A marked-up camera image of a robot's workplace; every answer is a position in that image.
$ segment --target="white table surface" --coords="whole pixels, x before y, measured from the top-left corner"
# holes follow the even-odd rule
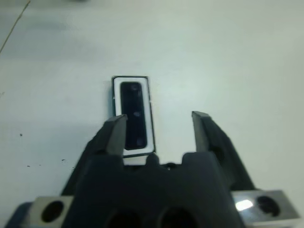
[[[206,112],[256,186],[283,189],[303,215],[303,11],[302,0],[32,1],[0,55],[0,226],[61,192],[111,115],[114,75],[150,77],[161,162],[195,150],[191,111]]]

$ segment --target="rectangular part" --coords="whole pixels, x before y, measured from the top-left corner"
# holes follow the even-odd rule
[[[114,114],[128,117],[124,157],[155,152],[148,78],[116,76],[113,93]]]

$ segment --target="white frame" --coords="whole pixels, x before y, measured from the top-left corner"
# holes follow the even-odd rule
[[[146,124],[146,135],[147,135],[147,145],[142,149],[137,150],[123,150],[123,155],[139,155],[144,153],[154,152],[154,137],[153,137],[153,127],[152,127],[152,116],[151,107],[149,100],[149,87],[148,79],[143,77],[116,77],[114,79],[114,101],[115,101],[115,115],[122,114],[121,106],[121,95],[120,95],[120,85],[123,82],[137,82],[142,86],[142,98],[143,98],[143,111]]]

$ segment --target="screw hole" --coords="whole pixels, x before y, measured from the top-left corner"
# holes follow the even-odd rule
[[[171,208],[163,216],[161,228],[197,228],[194,217],[183,208]]]
[[[260,196],[257,198],[258,207],[265,213],[276,217],[280,214],[279,205],[268,196]]]
[[[43,210],[41,218],[44,222],[52,222],[57,219],[62,211],[63,211],[63,203],[61,201],[51,202],[47,207]]]
[[[108,228],[140,228],[138,215],[131,211],[119,211],[110,220]]]

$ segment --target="thin wire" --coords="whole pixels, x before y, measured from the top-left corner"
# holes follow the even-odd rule
[[[23,12],[24,12],[24,11],[26,10],[26,8],[29,6],[29,3],[30,3],[30,0],[27,2],[27,4],[25,5],[25,7],[23,8],[22,12],[20,13],[19,17],[18,17],[17,20],[15,21],[15,24],[14,24],[13,27],[11,28],[11,30],[10,30],[8,36],[6,37],[6,39],[5,39],[5,41],[4,41],[3,45],[2,45],[2,47],[1,47],[1,49],[0,49],[0,55],[1,55],[2,50],[4,49],[4,46],[5,46],[6,42],[9,40],[10,35],[12,34],[12,32],[13,32],[15,26],[17,25],[18,21],[19,21],[20,18],[22,17]]]

